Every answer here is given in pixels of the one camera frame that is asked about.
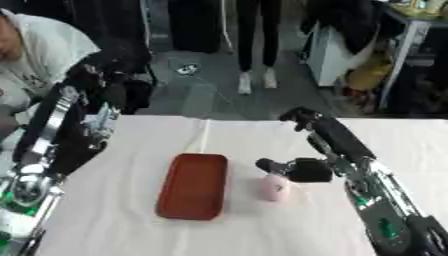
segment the shoe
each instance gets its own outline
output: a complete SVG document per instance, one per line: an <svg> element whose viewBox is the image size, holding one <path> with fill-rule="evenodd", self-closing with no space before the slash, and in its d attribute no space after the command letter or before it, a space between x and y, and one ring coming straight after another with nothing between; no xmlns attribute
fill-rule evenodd
<svg viewBox="0 0 448 256"><path fill-rule="evenodd" d="M273 68L267 68L266 73L264 73L264 87L267 89L278 88L275 70Z"/></svg>
<svg viewBox="0 0 448 256"><path fill-rule="evenodd" d="M239 94L244 94L244 95L249 95L252 93L252 88L251 88L251 77L250 77L250 73L249 72L243 72L240 75L240 83L238 85L238 93Z"/></svg>

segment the plastic tray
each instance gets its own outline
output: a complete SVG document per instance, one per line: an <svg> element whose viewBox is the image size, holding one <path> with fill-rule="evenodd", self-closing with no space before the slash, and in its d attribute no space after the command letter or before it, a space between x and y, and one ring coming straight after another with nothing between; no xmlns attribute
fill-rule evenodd
<svg viewBox="0 0 448 256"><path fill-rule="evenodd" d="M182 154L168 171L156 213L165 218L211 220L222 209L227 158Z"/></svg>

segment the gray floor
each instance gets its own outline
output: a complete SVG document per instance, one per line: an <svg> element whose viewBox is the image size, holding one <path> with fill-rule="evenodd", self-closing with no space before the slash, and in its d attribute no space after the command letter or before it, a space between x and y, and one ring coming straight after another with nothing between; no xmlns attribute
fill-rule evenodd
<svg viewBox="0 0 448 256"><path fill-rule="evenodd" d="M332 104L315 86L306 65L301 65L295 55L305 41L305 37L297 33L298 25L295 22L283 22L281 25L281 47L275 66L280 88L275 90L264 89L261 84L263 40L262 33L259 30L256 32L255 42L258 43L254 45L253 65L255 84L254 92L249 96L237 94L239 71L236 54L228 54L225 46L220 52L211 55L171 51L169 38L160 36L163 33L156 31L158 38L154 39L153 68L161 82L153 95L151 107L140 110L139 114L220 120L272 120L296 106L335 114ZM232 27L229 32L236 45L236 27ZM194 76L181 76L174 71L190 63L200 65Z"/></svg>

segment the small pink object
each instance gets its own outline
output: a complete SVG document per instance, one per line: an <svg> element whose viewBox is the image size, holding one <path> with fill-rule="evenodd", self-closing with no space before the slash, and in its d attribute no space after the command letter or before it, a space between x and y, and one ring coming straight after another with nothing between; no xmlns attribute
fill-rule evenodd
<svg viewBox="0 0 448 256"><path fill-rule="evenodd" d="M262 180L261 193L268 201L283 201L289 195L289 180L278 174L268 174Z"/></svg>

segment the robotic hand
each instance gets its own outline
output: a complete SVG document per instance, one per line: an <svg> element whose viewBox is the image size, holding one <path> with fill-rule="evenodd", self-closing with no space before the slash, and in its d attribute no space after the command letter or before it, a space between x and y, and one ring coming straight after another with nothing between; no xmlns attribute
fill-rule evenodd
<svg viewBox="0 0 448 256"><path fill-rule="evenodd" d="M0 255L35 254L65 178L107 146L125 105L118 62L86 57L41 102L0 177ZM96 115L87 116L91 105Z"/></svg>
<svg viewBox="0 0 448 256"><path fill-rule="evenodd" d="M332 173L343 178L379 256L448 255L446 230L417 208L393 173L344 125L306 108L290 110L280 120L296 122L296 131L309 131L308 142L326 158L299 158L286 164L261 159L259 168L294 182L328 182Z"/></svg>

